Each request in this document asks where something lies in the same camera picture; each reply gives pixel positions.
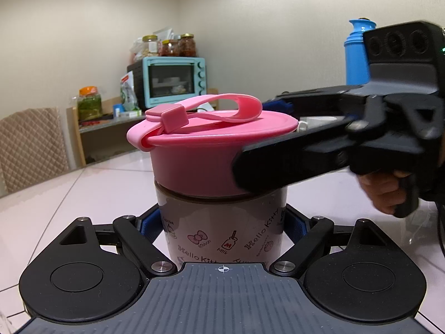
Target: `jar with yellow lid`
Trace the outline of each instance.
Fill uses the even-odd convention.
[[[141,59],[145,57],[157,57],[157,36],[145,35],[142,38]]]
[[[182,57],[194,58],[196,56],[196,44],[193,34],[181,35],[181,40],[179,40],[179,54]]]
[[[175,39],[164,40],[162,42],[161,55],[163,57],[178,57],[179,56],[179,44]]]
[[[79,90],[77,113],[80,121],[88,121],[102,116],[102,99],[97,87],[90,86]]]

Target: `pink bow print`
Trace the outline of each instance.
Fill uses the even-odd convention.
[[[189,235],[187,237],[195,245],[198,245],[199,242],[202,241],[202,240],[207,240],[208,239],[207,235],[203,231],[201,231],[201,230],[199,230],[196,235]]]

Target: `pink silicone handle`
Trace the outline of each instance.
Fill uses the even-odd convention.
[[[201,104],[218,99],[234,100],[238,104],[238,111],[229,117],[220,117],[211,113],[186,113],[187,110],[197,108]],[[160,104],[145,112],[145,120],[131,127],[127,133],[127,140],[143,152],[149,152],[154,147],[146,143],[146,137],[160,135],[165,131],[170,133],[175,129],[184,127],[190,118],[202,118],[211,121],[224,121],[230,123],[245,123],[252,121],[261,114],[261,102],[251,95],[219,94],[200,95],[180,101],[177,104]]]

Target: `oven door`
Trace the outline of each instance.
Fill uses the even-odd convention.
[[[144,64],[144,94],[147,108],[175,103],[199,95],[197,61],[160,57]]]

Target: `white ceramic mug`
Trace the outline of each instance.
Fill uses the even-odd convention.
[[[263,262],[280,256],[287,188],[243,198],[181,196],[155,182],[172,261]]]
[[[305,120],[298,122],[297,131],[304,132],[305,130],[324,126],[325,124],[333,123],[342,117],[306,117]]]

